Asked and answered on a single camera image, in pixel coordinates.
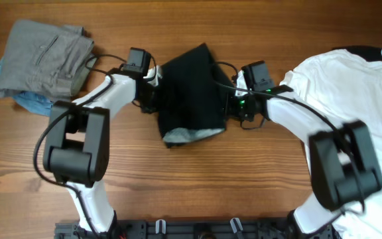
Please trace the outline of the black shorts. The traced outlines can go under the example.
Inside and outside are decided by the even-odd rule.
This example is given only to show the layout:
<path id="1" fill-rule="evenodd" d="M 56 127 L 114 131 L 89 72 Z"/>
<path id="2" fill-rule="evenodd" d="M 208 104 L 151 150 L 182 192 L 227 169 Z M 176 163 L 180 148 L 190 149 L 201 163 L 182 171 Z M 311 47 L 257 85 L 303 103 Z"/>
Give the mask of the black shorts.
<path id="1" fill-rule="evenodd" d="M 224 107 L 231 85 L 215 64 L 207 44 L 193 48 L 161 66 L 158 126 L 167 148 L 206 139 L 226 130 Z"/>

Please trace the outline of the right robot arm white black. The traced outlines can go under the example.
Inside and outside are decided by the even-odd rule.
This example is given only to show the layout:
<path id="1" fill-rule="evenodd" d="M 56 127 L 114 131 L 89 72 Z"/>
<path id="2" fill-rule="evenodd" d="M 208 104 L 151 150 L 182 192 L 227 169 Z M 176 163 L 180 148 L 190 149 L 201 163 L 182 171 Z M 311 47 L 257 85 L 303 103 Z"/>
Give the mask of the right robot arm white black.
<path id="1" fill-rule="evenodd" d="M 312 194 L 289 212 L 279 230 L 286 238 L 319 236 L 345 213 L 351 203 L 382 190 L 382 173 L 371 139 L 361 120 L 327 118 L 301 100 L 288 86 L 254 92 L 234 88 L 226 96 L 225 114 L 251 121 L 261 114 L 287 128 L 307 147 Z"/>

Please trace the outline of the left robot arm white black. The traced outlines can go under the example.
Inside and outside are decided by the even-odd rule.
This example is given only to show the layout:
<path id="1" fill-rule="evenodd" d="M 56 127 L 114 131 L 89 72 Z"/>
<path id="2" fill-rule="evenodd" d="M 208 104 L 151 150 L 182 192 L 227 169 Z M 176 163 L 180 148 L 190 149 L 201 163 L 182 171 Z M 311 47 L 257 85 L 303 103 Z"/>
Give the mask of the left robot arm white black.
<path id="1" fill-rule="evenodd" d="M 55 238 L 125 237 L 103 181 L 109 163 L 110 121 L 134 100 L 145 104 L 161 78 L 157 67 L 146 75 L 115 70 L 87 95 L 71 103 L 55 103 L 34 150 L 44 146 L 44 170 L 54 175 L 46 182 L 67 189 L 80 217 L 77 223 L 56 225 Z"/>

